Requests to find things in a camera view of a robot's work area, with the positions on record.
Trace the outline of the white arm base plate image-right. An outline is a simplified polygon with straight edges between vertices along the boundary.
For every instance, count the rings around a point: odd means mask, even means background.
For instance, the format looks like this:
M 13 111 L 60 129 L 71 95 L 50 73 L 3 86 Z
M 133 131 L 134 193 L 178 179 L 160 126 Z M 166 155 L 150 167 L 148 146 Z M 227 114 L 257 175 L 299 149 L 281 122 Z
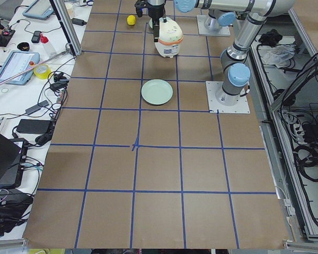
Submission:
M 206 92 L 210 113 L 250 114 L 244 88 L 239 95 L 228 95 L 223 91 L 222 81 L 206 81 Z

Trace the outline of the silver robot arm image-left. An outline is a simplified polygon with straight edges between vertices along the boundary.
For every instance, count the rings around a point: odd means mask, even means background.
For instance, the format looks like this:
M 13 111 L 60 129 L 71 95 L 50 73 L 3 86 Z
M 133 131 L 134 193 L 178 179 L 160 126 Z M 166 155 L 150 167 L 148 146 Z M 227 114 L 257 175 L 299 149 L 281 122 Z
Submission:
M 208 16 L 204 21 L 204 27 L 208 31 L 220 30 L 225 26 L 231 25 L 235 21 L 235 12 L 211 7 L 211 3 L 212 1 L 174 1 L 175 6 L 182 13 L 190 12 L 194 8 L 208 10 Z

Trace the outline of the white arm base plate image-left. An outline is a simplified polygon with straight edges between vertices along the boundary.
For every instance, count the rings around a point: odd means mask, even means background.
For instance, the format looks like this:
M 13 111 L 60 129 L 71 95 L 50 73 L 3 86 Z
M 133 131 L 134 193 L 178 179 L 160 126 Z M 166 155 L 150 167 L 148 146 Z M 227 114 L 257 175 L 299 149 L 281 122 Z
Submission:
M 198 33 L 202 36 L 229 37 L 231 35 L 229 26 L 222 26 L 217 19 L 208 15 L 197 15 Z

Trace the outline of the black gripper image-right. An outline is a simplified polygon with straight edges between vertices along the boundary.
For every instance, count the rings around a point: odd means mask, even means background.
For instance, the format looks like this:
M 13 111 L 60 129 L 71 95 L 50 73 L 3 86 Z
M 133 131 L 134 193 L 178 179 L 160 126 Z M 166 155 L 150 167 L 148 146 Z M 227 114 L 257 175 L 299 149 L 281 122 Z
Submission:
M 137 0 L 135 2 L 135 9 L 138 17 L 143 16 L 143 9 L 148 9 L 148 15 L 152 18 L 154 42 L 158 42 L 160 36 L 159 19 L 165 14 L 165 3 L 165 0 Z

